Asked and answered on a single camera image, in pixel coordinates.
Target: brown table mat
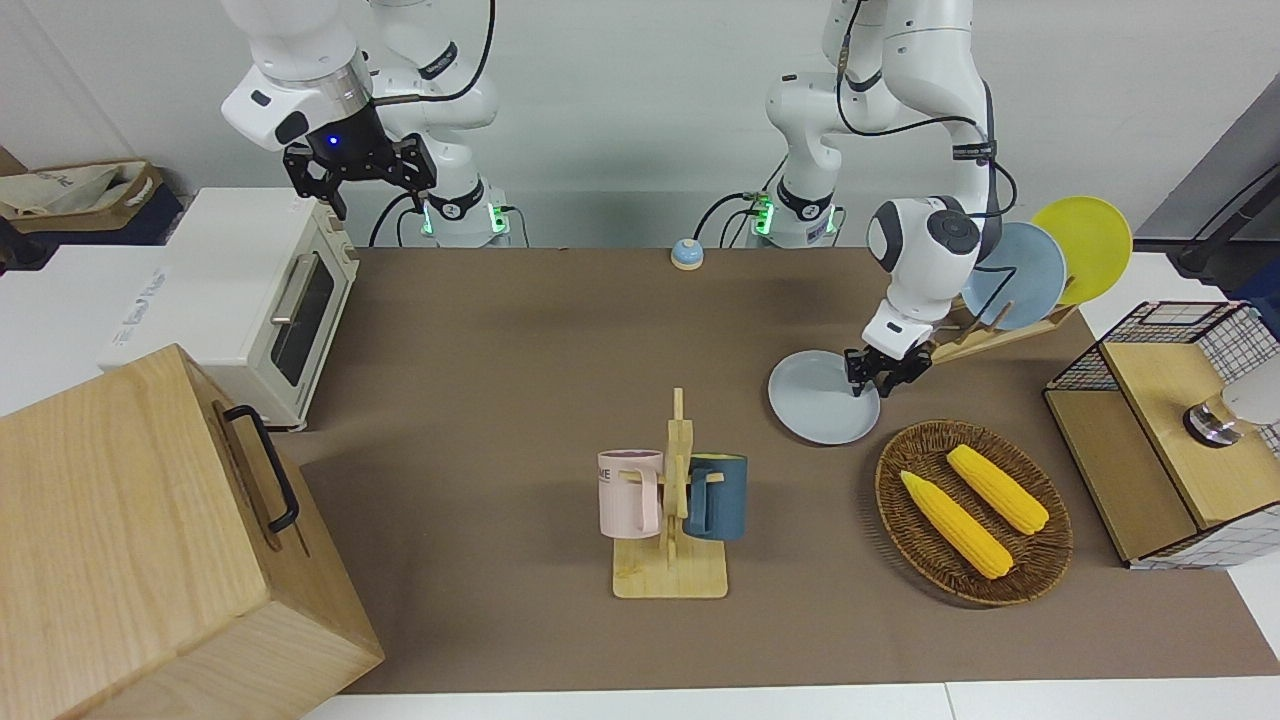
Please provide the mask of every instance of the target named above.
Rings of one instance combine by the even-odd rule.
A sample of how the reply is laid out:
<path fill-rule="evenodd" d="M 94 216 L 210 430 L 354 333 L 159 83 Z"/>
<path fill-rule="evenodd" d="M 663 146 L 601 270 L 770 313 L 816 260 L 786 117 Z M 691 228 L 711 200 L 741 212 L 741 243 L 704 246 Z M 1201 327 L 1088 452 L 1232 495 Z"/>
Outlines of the brown table mat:
<path fill-rule="evenodd" d="M 934 368 L 852 446 L 773 419 L 769 372 L 859 343 L 888 279 L 865 250 L 371 251 L 311 411 L 279 438 L 325 514 L 387 662 L 360 693 L 1164 678 L 1280 671 L 1225 573 L 1124 570 L 1041 388 L 1091 342 L 1055 333 Z M 621 601 L 595 454 L 750 456 L 721 601 Z M 928 592 L 874 509 L 876 459 L 929 418 L 986 425 L 1055 479 L 1075 559 L 1029 605 Z"/>

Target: black metal handle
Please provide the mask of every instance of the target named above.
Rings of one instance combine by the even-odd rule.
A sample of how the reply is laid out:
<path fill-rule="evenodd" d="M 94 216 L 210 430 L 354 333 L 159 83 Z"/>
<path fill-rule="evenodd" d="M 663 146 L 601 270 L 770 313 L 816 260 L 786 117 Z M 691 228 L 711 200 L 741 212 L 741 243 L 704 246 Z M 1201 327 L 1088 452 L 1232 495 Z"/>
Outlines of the black metal handle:
<path fill-rule="evenodd" d="M 271 461 L 275 480 L 280 483 L 280 495 L 284 496 L 284 514 L 268 523 L 266 529 L 279 534 L 298 520 L 298 496 L 293 495 L 293 486 L 289 484 L 289 477 L 284 473 L 284 465 L 280 465 L 280 456 L 275 452 L 275 445 L 271 442 L 271 437 L 266 434 L 266 424 L 262 423 L 262 416 L 257 414 L 257 410 L 253 410 L 248 405 L 237 405 L 223 413 L 223 418 L 228 423 L 248 418 L 253 421 L 257 437 L 262 439 L 262 450 L 266 451 L 266 459 Z"/>

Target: pink mug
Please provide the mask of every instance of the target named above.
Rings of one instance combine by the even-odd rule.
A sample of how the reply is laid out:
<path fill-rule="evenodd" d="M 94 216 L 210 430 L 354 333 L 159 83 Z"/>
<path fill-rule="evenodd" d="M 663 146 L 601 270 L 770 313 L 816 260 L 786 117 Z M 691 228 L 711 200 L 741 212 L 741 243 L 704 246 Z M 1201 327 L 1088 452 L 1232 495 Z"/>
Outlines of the pink mug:
<path fill-rule="evenodd" d="M 636 539 L 658 534 L 662 506 L 658 477 L 663 473 L 657 450 L 607 450 L 596 456 L 600 486 L 600 533 Z"/>

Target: wicker basket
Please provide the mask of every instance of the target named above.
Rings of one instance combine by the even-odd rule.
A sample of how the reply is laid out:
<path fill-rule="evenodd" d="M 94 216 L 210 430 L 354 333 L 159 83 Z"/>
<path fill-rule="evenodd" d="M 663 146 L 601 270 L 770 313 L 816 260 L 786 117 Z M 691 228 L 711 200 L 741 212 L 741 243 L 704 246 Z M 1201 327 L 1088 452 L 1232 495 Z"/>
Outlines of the wicker basket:
<path fill-rule="evenodd" d="M 1044 529 L 1028 537 L 1009 525 L 947 464 L 946 454 L 968 443 L 1009 473 L 1048 510 Z M 983 578 L 911 501 L 901 470 L 932 480 L 973 515 L 1014 556 L 1014 569 Z M 969 423 L 929 420 L 899 433 L 876 466 L 876 502 L 890 538 L 906 561 L 947 593 L 983 606 L 1028 602 L 1053 589 L 1071 561 L 1071 521 L 1057 489 L 1021 450 Z"/>

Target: yellow corn cob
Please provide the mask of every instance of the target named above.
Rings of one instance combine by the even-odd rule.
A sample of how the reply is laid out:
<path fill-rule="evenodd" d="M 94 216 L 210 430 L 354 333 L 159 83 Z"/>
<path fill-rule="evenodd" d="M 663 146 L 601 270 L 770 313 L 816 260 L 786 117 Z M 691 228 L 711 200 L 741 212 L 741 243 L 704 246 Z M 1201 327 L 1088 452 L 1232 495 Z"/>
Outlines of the yellow corn cob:
<path fill-rule="evenodd" d="M 1036 534 L 1048 523 L 1048 510 L 1032 497 L 1018 480 L 987 460 L 980 452 L 960 445 L 947 454 L 947 462 L 969 483 L 987 505 L 1009 520 L 1024 536 Z"/>
<path fill-rule="evenodd" d="M 929 523 L 982 577 L 995 580 L 1012 569 L 1014 556 L 973 515 L 956 505 L 946 491 L 906 470 L 902 470 L 902 484 Z"/>

